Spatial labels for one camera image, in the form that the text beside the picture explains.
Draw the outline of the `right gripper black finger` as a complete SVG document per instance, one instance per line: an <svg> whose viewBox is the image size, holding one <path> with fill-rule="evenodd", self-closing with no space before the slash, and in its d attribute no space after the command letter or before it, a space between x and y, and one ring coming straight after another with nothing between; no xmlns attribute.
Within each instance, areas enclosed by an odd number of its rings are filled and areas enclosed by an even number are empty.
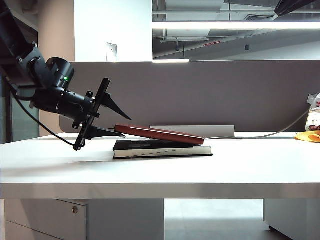
<svg viewBox="0 0 320 240"><path fill-rule="evenodd" d="M311 8L313 3L318 8ZM320 13L320 1L319 0L280 0L275 9L274 13L279 16L285 16L288 14L319 14Z"/></svg>

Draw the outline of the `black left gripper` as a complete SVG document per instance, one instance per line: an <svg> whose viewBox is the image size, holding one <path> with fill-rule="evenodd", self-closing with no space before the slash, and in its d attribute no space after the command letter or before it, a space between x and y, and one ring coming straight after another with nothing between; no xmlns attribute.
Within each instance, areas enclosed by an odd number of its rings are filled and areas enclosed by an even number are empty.
<svg viewBox="0 0 320 240"><path fill-rule="evenodd" d="M112 100L111 95L107 93L109 84L110 80L104 78L96 95L94 95L92 91L88 91L85 96L67 90L63 92L60 103L57 106L57 111L61 116L73 120L72 128L80 129L78 137L73 145L75 151L79 151L84 147L86 140L92 140L93 138L126 138L126 136L120 132L93 126L94 120L100 116L98 111L101 105L111 109L127 120L132 120Z"/></svg>

